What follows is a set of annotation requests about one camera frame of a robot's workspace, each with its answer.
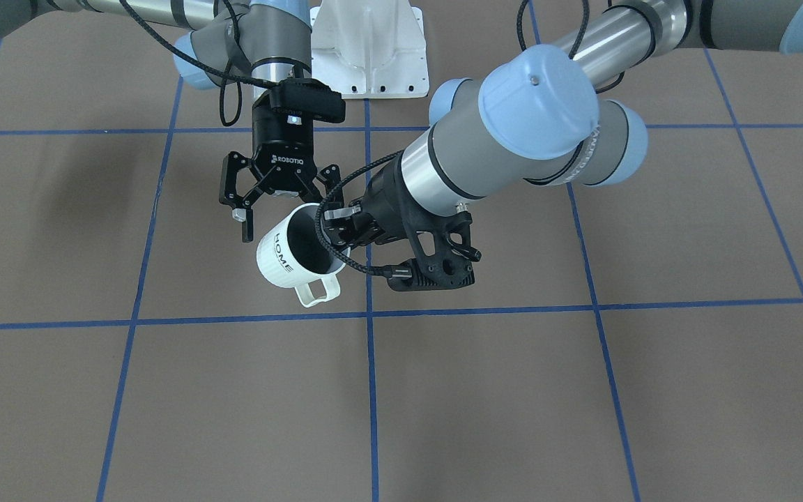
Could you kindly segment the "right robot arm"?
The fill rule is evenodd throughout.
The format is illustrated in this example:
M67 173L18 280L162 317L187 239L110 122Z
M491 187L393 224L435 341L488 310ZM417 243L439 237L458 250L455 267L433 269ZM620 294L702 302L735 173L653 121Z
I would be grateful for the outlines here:
M306 1L0 1L0 40L47 13L130 17L174 58L197 89L251 86L252 155L228 153L219 200L254 237L254 204L264 195L343 204L339 170L314 161L314 124L343 123L342 96L313 76Z

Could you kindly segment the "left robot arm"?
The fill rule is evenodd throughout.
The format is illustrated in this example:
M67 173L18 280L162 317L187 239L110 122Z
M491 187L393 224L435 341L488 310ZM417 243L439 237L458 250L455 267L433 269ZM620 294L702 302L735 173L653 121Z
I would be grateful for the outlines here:
M477 259L469 204L518 180L611 185L636 172L645 124L600 88L677 48L803 54L803 1L620 1L553 44L526 48L484 79L443 83L430 127L371 178L351 208L324 210L334 248L410 241Z

